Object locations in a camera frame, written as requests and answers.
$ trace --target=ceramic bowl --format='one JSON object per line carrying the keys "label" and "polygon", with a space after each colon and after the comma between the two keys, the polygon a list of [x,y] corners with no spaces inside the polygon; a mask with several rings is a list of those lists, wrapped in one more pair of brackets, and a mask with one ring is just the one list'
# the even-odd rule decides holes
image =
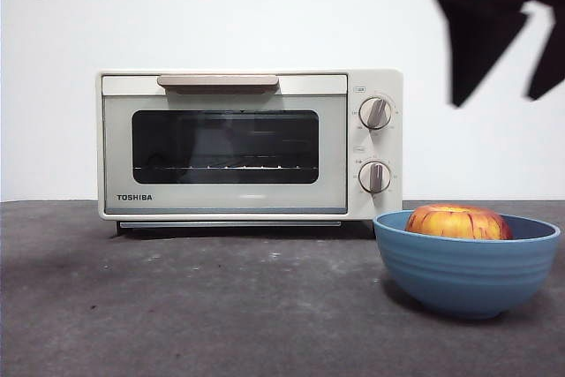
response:
{"label": "ceramic bowl", "polygon": [[527,301],[544,282],[560,230],[502,215],[513,240],[475,240],[404,231],[412,211],[373,220],[380,256],[406,292],[428,308],[465,319],[491,318]]}

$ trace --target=knob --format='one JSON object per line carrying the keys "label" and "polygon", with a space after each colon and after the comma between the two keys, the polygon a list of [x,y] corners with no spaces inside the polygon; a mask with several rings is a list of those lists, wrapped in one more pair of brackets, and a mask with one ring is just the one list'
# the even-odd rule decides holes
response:
{"label": "knob", "polygon": [[381,162],[369,162],[359,171],[359,183],[369,193],[380,193],[390,185],[390,170]]}
{"label": "knob", "polygon": [[381,97],[367,99],[359,109],[359,118],[370,130],[379,130],[390,121],[390,105]]}

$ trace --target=oven window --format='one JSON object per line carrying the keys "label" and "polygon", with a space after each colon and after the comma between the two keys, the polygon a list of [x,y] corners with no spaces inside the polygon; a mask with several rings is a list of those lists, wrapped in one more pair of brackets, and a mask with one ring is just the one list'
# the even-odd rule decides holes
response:
{"label": "oven window", "polygon": [[311,184],[318,179],[311,110],[140,110],[133,177],[142,184]]}

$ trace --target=apple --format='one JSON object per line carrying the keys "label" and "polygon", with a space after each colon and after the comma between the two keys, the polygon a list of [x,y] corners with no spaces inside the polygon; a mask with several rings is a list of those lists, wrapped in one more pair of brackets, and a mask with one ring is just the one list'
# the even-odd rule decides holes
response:
{"label": "apple", "polygon": [[510,240],[512,231],[504,219],[486,207],[432,204],[418,207],[406,223],[406,231],[481,240]]}

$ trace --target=toaster oven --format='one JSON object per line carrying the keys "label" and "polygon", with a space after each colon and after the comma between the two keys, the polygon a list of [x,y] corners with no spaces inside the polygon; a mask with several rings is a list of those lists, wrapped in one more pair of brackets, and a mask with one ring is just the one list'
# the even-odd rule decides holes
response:
{"label": "toaster oven", "polygon": [[118,232],[401,208],[397,71],[102,72],[96,85],[99,213]]}

